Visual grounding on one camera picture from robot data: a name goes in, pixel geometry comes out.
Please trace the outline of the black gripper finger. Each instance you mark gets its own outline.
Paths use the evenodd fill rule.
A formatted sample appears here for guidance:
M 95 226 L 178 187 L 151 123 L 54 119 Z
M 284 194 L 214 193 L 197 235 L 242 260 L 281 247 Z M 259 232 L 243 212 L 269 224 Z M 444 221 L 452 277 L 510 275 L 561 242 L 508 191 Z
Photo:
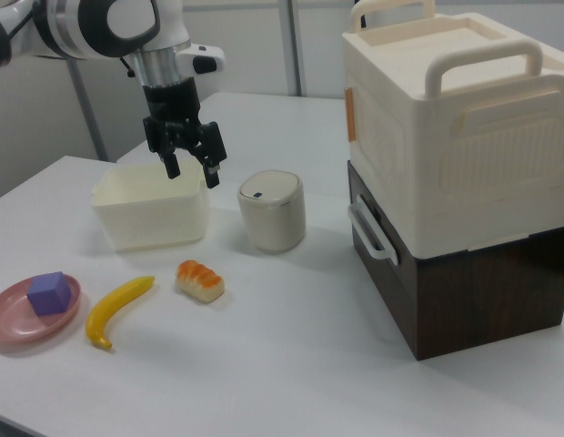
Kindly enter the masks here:
M 209 189 L 215 188 L 219 184 L 220 164 L 227 158 L 217 122 L 210 122 L 195 128 L 194 146 L 190 154 L 201 164 L 206 186 Z
M 165 165 L 169 179 L 180 175 L 180 168 L 175 155 L 175 146 L 166 126 L 166 122 L 153 117 L 143 119 L 148 148 L 152 153 L 158 154 Z

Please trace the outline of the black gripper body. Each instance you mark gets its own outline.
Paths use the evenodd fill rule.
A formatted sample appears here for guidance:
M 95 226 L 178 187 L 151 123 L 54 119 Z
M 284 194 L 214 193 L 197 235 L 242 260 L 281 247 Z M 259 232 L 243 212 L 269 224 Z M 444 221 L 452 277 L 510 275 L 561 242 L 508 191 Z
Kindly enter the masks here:
M 195 128 L 201 125 L 198 117 L 200 102 L 195 79 L 189 77 L 170 86 L 144 86 L 143 89 L 150 112 L 149 117 L 169 123 L 171 126 L 181 126 L 184 141 L 176 147 L 190 152 L 194 146 Z

